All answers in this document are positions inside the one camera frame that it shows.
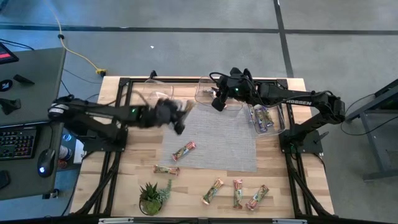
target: gray floor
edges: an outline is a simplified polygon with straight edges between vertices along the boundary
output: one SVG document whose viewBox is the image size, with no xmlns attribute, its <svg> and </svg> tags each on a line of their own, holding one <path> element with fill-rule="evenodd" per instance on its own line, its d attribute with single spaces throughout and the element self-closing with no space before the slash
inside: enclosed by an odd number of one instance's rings
<svg viewBox="0 0 398 224">
<path fill-rule="evenodd" d="M 397 30 L 398 2 L 393 0 L 279 0 L 286 29 Z M 272 0 L 53 0 L 64 25 L 117 27 L 277 28 Z M 54 25 L 41 0 L 13 0 L 0 24 Z M 181 32 L 65 32 L 67 45 L 86 55 L 109 75 L 204 76 L 249 68 L 255 77 L 286 77 L 279 34 Z M 59 47 L 57 32 L 0 30 L 0 38 L 37 49 Z M 287 35 L 294 77 L 308 90 L 331 90 L 347 105 L 397 78 L 396 35 Z M 84 60 L 68 54 L 65 68 L 100 82 Z M 99 91 L 64 72 L 68 89 L 80 98 Z M 60 95 L 66 95 L 64 88 Z M 358 121 L 345 126 L 363 132 Z M 347 136 L 339 126 L 321 128 L 326 174 L 337 215 L 398 222 L 398 178 L 362 181 L 377 171 L 365 136 Z M 39 197 L 0 202 L 0 219 L 60 215 L 76 173 L 62 173 L 56 185 L 67 190 L 58 200 Z"/>
</svg>

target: wooden tabletop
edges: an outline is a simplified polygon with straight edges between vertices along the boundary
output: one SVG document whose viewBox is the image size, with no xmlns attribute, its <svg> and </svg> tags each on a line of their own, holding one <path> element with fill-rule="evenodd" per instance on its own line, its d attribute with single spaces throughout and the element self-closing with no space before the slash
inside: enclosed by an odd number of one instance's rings
<svg viewBox="0 0 398 224">
<path fill-rule="evenodd" d="M 104 78 L 98 103 L 108 103 L 116 98 L 119 79 L 120 77 Z M 290 90 L 305 91 L 302 78 L 288 78 L 287 81 Z M 197 83 L 174 83 L 172 85 L 174 86 L 174 98 L 194 99 Z M 142 84 L 139 83 L 134 84 L 134 89 L 145 91 L 142 89 Z M 137 102 L 138 97 L 132 97 L 132 101 Z M 311 117 L 309 107 L 293 105 L 293 112 L 296 123 L 302 123 Z M 172 179 L 171 196 L 160 213 L 156 215 L 158 217 L 294 217 L 285 157 L 280 151 L 277 136 L 256 139 L 257 172 L 181 167 L 178 177 L 152 172 L 152 166 L 157 164 L 162 157 L 162 140 L 162 128 L 129 128 L 126 150 L 122 154 L 119 166 L 112 216 L 143 217 L 138 206 L 139 186 L 145 185 L 146 182 L 153 184 L 158 182 L 158 188 L 164 188 L 167 185 L 167 180 Z M 98 186 L 103 157 L 103 152 L 95 152 L 83 161 L 71 212 L 81 208 Z M 302 157 L 309 189 L 326 211 L 333 213 L 326 175 L 321 162 L 311 154 L 303 154 Z M 224 182 L 224 186 L 219 189 L 210 205 L 205 205 L 201 202 L 201 198 L 217 177 Z M 243 203 L 246 203 L 262 184 L 268 186 L 270 191 L 253 212 L 246 208 L 233 209 L 233 179 L 243 179 Z M 104 209 L 106 203 L 108 187 L 109 184 L 104 191 L 101 209 Z M 304 211 L 301 190 L 298 190 L 298 198 L 300 208 Z"/>
</svg>

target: gray fabric mat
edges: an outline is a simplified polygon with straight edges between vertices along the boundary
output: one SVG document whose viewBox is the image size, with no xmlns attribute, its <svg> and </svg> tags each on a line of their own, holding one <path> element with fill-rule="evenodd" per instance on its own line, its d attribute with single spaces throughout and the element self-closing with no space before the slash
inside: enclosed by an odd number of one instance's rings
<svg viewBox="0 0 398 224">
<path fill-rule="evenodd" d="M 243 107 L 240 111 L 218 112 L 212 107 L 196 105 L 185 120 L 181 136 L 165 129 L 160 165 L 203 169 L 257 171 L 256 140 L 253 125 Z M 189 141 L 197 147 L 177 162 L 172 154 Z"/>
</svg>

